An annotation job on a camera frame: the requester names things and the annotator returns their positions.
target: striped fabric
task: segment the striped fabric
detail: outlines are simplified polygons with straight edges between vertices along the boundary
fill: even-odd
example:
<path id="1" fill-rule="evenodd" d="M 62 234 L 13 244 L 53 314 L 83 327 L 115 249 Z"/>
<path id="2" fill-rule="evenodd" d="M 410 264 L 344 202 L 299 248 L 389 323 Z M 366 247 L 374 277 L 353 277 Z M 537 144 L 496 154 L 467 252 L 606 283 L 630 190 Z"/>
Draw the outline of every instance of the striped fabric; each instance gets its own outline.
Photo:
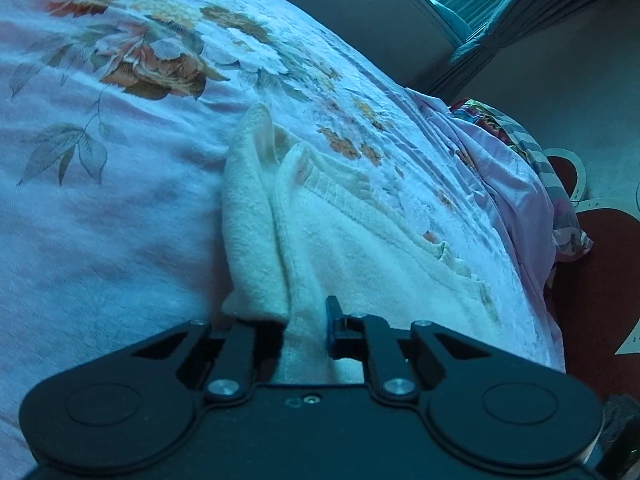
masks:
<path id="1" fill-rule="evenodd" d="M 588 253 L 593 242 L 580 228 L 571 199 L 536 139 L 509 116 L 479 101 L 466 99 L 450 110 L 455 117 L 476 124 L 500 139 L 536 172 L 554 206 L 556 261 L 573 262 Z"/>

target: cloth fold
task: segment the cloth fold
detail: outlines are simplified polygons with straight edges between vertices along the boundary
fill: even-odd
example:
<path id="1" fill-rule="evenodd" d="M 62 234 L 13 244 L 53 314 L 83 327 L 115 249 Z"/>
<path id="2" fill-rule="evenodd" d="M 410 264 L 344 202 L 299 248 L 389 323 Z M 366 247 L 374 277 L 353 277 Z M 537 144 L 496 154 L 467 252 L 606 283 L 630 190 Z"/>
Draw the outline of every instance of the cloth fold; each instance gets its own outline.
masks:
<path id="1" fill-rule="evenodd" d="M 250 108 L 230 142 L 222 233 L 234 290 L 223 311 L 287 324 L 277 382 L 361 382 L 326 352 L 324 300 L 408 329 L 429 319 L 498 346 L 490 290 L 445 242 L 414 234 L 373 195 L 366 174 L 340 164 Z"/>

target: silver screw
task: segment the silver screw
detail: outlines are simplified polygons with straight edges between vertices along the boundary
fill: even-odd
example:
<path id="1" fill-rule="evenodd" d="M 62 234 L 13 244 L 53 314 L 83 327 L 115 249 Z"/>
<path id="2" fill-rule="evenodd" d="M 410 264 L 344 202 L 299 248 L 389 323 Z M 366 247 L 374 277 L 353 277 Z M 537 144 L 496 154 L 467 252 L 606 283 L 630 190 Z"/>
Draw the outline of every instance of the silver screw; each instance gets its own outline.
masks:
<path id="1" fill-rule="evenodd" d="M 402 396 L 410 394 L 415 389 L 415 384 L 407 379 L 389 379 L 383 388 L 388 394 Z"/>
<path id="2" fill-rule="evenodd" d="M 322 399 L 320 397 L 318 397 L 317 395 L 308 395 L 308 396 L 302 397 L 302 400 L 303 400 L 303 402 L 306 402 L 307 404 L 317 404 Z"/>
<path id="3" fill-rule="evenodd" d="M 239 389 L 240 384 L 232 381 L 231 379 L 216 379 L 207 385 L 207 390 L 210 394 L 221 397 L 231 397 Z"/>

